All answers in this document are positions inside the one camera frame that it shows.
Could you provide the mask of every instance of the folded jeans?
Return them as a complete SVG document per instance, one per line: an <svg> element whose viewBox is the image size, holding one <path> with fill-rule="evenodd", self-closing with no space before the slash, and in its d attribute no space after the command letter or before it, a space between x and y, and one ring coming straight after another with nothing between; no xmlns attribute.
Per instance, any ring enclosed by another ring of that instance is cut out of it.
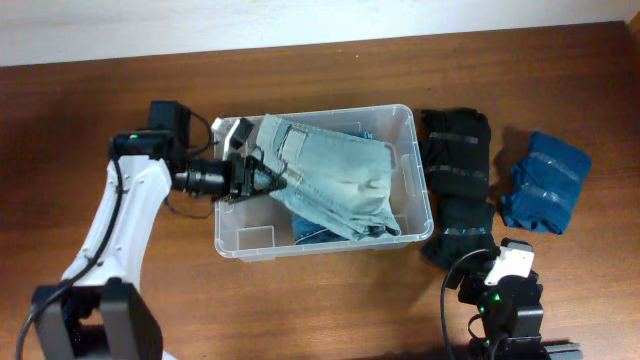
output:
<svg viewBox="0 0 640 360"><path fill-rule="evenodd" d="M287 181L270 196L302 218L348 240L400 235L384 143L266 115L253 154Z"/></svg>
<svg viewBox="0 0 640 360"><path fill-rule="evenodd" d="M354 135L363 139L373 139L373 134L362 131ZM298 214L293 214L291 219L295 245L319 244L336 241L346 241L344 237L329 231L322 225L313 223Z"/></svg>
<svg viewBox="0 0 640 360"><path fill-rule="evenodd" d="M501 199L505 225L563 234L590 169L582 150L533 132L529 156L511 169L514 191Z"/></svg>
<svg viewBox="0 0 640 360"><path fill-rule="evenodd" d="M422 253L449 270L456 260L471 251L492 249L495 212L495 206L484 201L442 197L438 208L440 233L423 246Z"/></svg>
<svg viewBox="0 0 640 360"><path fill-rule="evenodd" d="M476 110L423 110L431 130L421 142L427 187L440 196L485 200L489 194L487 117Z"/></svg>

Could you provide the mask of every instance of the white wall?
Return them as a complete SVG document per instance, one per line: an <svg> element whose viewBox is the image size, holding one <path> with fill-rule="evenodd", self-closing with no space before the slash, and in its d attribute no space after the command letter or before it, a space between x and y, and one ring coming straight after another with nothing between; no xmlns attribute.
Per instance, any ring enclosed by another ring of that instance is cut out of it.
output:
<svg viewBox="0 0 640 360"><path fill-rule="evenodd" d="M0 0L0 65L609 20L640 0Z"/></svg>

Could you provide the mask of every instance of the clear plastic bin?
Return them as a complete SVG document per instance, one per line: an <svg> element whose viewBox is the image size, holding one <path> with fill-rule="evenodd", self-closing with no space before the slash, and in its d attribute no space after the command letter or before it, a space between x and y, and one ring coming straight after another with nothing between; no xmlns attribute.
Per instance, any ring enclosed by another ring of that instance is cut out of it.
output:
<svg viewBox="0 0 640 360"><path fill-rule="evenodd" d="M278 115L284 119L344 133L367 131L391 150L393 176L391 209L402 235L364 241L294 245L291 212L270 196L237 204L215 205L215 246L220 255L243 261L269 260L279 256L320 254L364 249L405 247L428 238L433 217L418 149L411 109L405 105ZM262 116L247 117L260 124ZM255 144L257 126L239 151L248 154Z"/></svg>

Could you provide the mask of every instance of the denim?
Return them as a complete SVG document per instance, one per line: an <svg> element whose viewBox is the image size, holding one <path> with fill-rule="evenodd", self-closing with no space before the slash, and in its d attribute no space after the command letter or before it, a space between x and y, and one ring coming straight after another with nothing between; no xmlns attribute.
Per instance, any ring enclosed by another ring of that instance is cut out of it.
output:
<svg viewBox="0 0 640 360"><path fill-rule="evenodd" d="M489 120L477 110L422 110L431 130L421 142L427 188L439 196L484 201L489 195Z"/></svg>
<svg viewBox="0 0 640 360"><path fill-rule="evenodd" d="M373 134L366 131L353 135L363 139L373 139ZM295 245L318 244L347 240L342 236L329 231L329 229L325 228L324 226L315 224L298 214L293 214L291 225L293 227Z"/></svg>
<svg viewBox="0 0 640 360"><path fill-rule="evenodd" d="M532 133L529 156L511 169L514 191L502 197L505 225L563 234L590 169L591 160L582 150Z"/></svg>
<svg viewBox="0 0 640 360"><path fill-rule="evenodd" d="M495 213L496 207L484 200L458 196L439 198L440 233L422 247L422 253L439 267L449 270L456 260L471 251L491 250L495 247L491 235ZM470 264L465 260L460 265L469 269Z"/></svg>
<svg viewBox="0 0 640 360"><path fill-rule="evenodd" d="M400 235L384 143L266 115L256 147L253 155L287 181L270 196L294 214L347 240ZM256 174L257 188L264 181Z"/></svg>

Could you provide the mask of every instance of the wooden table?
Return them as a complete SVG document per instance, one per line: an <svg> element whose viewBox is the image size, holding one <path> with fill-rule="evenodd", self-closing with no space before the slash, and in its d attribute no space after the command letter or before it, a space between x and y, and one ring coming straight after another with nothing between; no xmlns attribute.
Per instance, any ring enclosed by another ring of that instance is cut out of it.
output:
<svg viewBox="0 0 640 360"><path fill-rule="evenodd" d="M584 149L593 170L565 235L506 229L496 216L494 236L534 245L546 340L580 342L587 359L636 359L636 59L625 25L606 23L1 68L0 356L13 353L34 287L59 280L84 240L109 137L144 126L149 101L177 99L209 118L390 103L416 116L477 108L493 129L497 184L526 154L527 131ZM442 353L443 271L421 259L423 243L247 264L218 255L213 227L161 209L145 257L142 294L179 358ZM454 292L447 306L452 340L464 345L475 309ZM25 354L41 357L33 331Z"/></svg>

